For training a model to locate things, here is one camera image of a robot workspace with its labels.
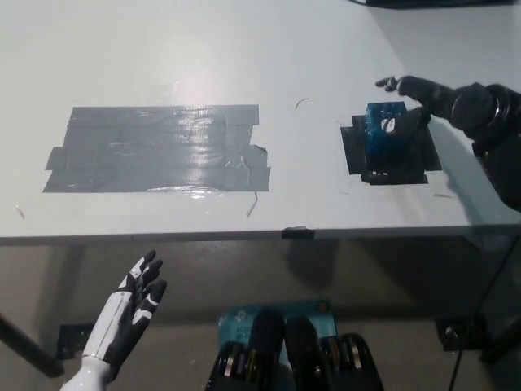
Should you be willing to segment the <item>robot right hand black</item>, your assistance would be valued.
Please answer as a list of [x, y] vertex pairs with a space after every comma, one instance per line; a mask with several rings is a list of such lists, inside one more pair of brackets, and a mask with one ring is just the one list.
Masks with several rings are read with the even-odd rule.
[[387, 92], [397, 92], [420, 103], [418, 108], [406, 111], [392, 120], [386, 120], [384, 131], [392, 137], [410, 136], [427, 127], [432, 116], [450, 116], [455, 90], [420, 77], [385, 77], [375, 82]]

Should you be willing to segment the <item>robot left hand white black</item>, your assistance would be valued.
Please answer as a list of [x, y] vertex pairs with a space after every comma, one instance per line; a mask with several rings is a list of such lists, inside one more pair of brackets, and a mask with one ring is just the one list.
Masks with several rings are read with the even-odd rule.
[[107, 299], [83, 355], [120, 367], [150, 324], [167, 288], [159, 279], [163, 261], [150, 251], [130, 269]]

